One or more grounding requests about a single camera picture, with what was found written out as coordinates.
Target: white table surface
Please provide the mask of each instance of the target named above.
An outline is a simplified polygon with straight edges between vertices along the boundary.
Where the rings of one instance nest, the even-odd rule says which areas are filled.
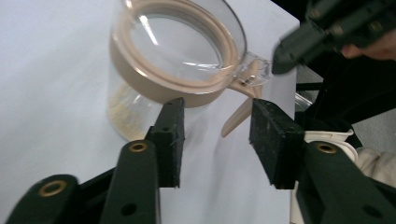
[[[113,1],[0,2],[0,223],[38,180],[85,182],[112,168],[124,139],[106,117]],[[298,25],[268,0],[229,0],[248,49],[271,59]],[[264,98],[294,111],[295,70],[273,77]],[[290,193],[269,185],[248,143],[249,120],[228,137],[224,121],[245,96],[224,92],[187,135],[181,189],[162,189],[163,223],[289,223]]]

